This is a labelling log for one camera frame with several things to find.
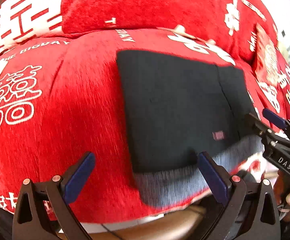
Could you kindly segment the black grey patterned pants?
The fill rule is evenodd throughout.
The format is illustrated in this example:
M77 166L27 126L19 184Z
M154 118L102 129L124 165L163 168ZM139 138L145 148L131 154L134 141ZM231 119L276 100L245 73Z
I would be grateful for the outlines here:
M262 151L242 70L145 50L117 54L134 178L142 202L170 208L207 184L196 155L232 171Z

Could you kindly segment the red embroidered cushion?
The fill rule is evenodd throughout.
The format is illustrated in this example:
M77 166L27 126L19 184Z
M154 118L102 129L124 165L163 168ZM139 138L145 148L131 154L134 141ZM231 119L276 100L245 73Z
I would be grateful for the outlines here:
M279 82L278 57L274 43L262 28L256 24L257 43L253 71L257 81L276 87Z

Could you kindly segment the red printed sofa cover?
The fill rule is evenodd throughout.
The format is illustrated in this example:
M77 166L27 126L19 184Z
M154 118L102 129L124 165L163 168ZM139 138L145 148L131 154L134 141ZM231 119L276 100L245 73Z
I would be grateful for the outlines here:
M96 167L72 209L83 223L181 209L142 202L129 151L117 54L145 50L242 70L255 115L286 118L283 94L253 71L261 0L3 0L0 5L0 208L14 212L25 178L62 174L90 151Z

